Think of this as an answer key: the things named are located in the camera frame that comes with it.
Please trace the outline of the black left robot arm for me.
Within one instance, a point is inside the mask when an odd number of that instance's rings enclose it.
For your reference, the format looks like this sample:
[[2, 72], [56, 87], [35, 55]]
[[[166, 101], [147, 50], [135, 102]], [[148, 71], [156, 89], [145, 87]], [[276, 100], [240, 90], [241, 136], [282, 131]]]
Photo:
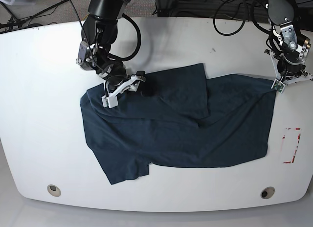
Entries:
[[269, 43], [278, 81], [298, 82], [312, 80], [313, 75], [305, 71], [305, 62], [311, 49], [310, 39], [296, 26], [297, 5], [294, 0], [266, 0], [271, 25]]

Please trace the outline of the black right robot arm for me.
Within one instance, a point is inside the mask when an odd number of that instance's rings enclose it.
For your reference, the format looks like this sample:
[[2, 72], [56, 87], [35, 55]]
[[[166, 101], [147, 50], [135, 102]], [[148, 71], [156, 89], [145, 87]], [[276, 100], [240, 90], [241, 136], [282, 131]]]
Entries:
[[[79, 47], [77, 64], [83, 70], [94, 70], [105, 81], [105, 95], [117, 90], [131, 79], [124, 63], [133, 59], [139, 52], [142, 36], [138, 25], [124, 14], [131, 0], [91, 0], [89, 15], [81, 24], [82, 41]], [[127, 57], [111, 53], [111, 46], [118, 34], [118, 19], [124, 18], [135, 28], [137, 43], [135, 50]]]

